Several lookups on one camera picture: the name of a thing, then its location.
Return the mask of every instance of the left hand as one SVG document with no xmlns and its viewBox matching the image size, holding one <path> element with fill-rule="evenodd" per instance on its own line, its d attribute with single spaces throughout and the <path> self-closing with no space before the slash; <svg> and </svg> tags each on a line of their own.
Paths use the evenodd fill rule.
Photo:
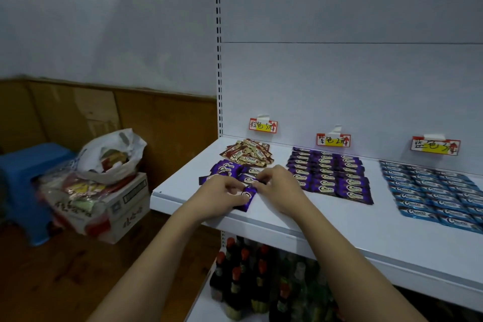
<svg viewBox="0 0 483 322">
<path fill-rule="evenodd" d="M 219 217 L 230 212 L 233 207 L 244 205 L 249 198 L 235 195 L 243 191 L 245 185 L 230 176 L 213 176 L 206 181 L 185 203 L 191 214 L 199 222 Z"/>
</svg>

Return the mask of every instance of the wooden floor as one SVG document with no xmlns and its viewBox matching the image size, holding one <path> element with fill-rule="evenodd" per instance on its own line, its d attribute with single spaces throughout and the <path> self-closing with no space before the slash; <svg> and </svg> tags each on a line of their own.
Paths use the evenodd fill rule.
<svg viewBox="0 0 483 322">
<path fill-rule="evenodd" d="M 149 237 L 167 215 L 150 214 Z M 186 246 L 161 320 L 183 321 L 220 248 L 220 233 L 201 226 Z M 128 269 L 130 245 L 63 232 L 28 246 L 14 225 L 0 229 L 0 310 L 4 322 L 85 321 Z"/>
</svg>

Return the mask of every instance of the white shelf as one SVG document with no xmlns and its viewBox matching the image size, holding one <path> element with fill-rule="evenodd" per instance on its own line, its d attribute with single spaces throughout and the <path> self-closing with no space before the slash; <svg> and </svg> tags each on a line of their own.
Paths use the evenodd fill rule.
<svg viewBox="0 0 483 322">
<path fill-rule="evenodd" d="M 214 264 L 206 277 L 198 297 L 191 306 L 189 314 L 184 322 L 229 322 L 224 311 L 225 305 L 213 300 L 210 292 L 210 277 L 214 271 Z M 243 318 L 246 322 L 268 322 L 269 314 L 250 314 Z"/>
<path fill-rule="evenodd" d="M 220 153 L 238 138 L 221 137 L 159 185 L 151 209 L 172 214 L 199 188 Z M 284 166 L 291 147 L 272 145 Z M 374 205 L 306 192 L 327 219 L 395 285 L 483 311 L 483 235 L 402 216 L 377 160 L 361 158 Z M 483 177 L 468 175 L 483 188 Z M 294 252 L 314 255 L 299 227 L 256 195 L 246 213 L 233 210 L 206 225 Z"/>
</svg>

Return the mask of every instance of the stool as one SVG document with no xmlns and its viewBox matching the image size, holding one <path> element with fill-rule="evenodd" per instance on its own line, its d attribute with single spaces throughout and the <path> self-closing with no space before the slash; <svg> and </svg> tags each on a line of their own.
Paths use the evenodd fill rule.
<svg viewBox="0 0 483 322">
<path fill-rule="evenodd" d="M 25 230 L 31 246 L 40 246 L 49 240 L 47 227 L 52 220 L 49 206 L 38 200 L 31 181 L 74 157 L 72 151 L 56 143 L 39 144 L 0 156 L 0 177 L 8 190 L 6 219 Z"/>
</svg>

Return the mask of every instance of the price label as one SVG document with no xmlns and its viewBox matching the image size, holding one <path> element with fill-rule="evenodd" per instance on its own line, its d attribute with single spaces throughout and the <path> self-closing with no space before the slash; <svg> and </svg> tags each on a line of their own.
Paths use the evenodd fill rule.
<svg viewBox="0 0 483 322">
<path fill-rule="evenodd" d="M 461 140 L 426 140 L 423 136 L 413 136 L 411 150 L 426 153 L 458 155 Z"/>
<path fill-rule="evenodd" d="M 317 145 L 348 148 L 351 146 L 351 136 L 349 134 L 317 134 Z"/>
<path fill-rule="evenodd" d="M 250 119 L 250 125 L 248 126 L 250 130 L 263 131 L 266 133 L 276 134 L 278 129 L 278 121 L 268 121 L 267 123 L 262 123 L 256 118 Z"/>
</svg>

